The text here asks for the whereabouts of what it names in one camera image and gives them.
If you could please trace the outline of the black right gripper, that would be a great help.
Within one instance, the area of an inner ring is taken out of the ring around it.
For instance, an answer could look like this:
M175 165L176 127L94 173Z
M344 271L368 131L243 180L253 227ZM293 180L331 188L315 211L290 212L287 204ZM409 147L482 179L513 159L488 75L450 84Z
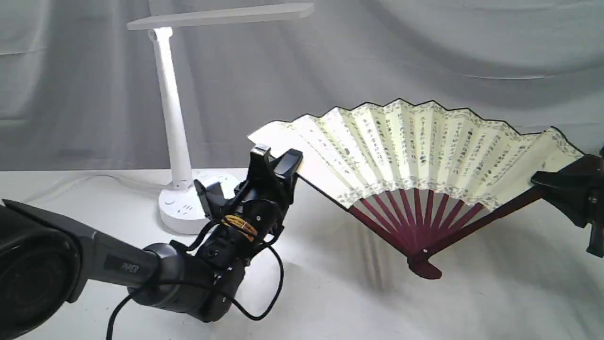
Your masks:
M563 213L575 226L591 224L587 253L604 255L604 149L599 151L598 170L578 175L538 171L531 183L543 187L544 200Z

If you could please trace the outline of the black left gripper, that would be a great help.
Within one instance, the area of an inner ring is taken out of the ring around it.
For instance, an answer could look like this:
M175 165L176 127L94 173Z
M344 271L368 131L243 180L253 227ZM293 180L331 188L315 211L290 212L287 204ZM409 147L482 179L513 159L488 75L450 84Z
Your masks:
M301 151L289 149L272 159L272 171L270 147L255 144L250 151L249 182L235 187L235 196L222 208L222 223L235 227L253 246L274 245L284 230L285 215L294 202L296 172L302 160ZM274 174L281 181L284 194L267 188L273 187Z

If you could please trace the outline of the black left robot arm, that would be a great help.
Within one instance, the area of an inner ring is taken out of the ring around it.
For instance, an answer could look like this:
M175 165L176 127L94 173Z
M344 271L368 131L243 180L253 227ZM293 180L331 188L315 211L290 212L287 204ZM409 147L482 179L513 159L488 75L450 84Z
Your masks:
M64 303L74 303L89 280L127 288L106 328L112 339L118 313L129 302L203 323L220 320L235 306L259 321L274 307L285 279L273 245L294 201L303 153L279 157L257 144L247 176L226 198L221 184L194 180L193 198L208 222L190 245L172 240L142 249L64 215L26 203L1 202L1 338L15 340L48 321ZM270 250L279 282L265 312L252 315L235 299L251 260Z

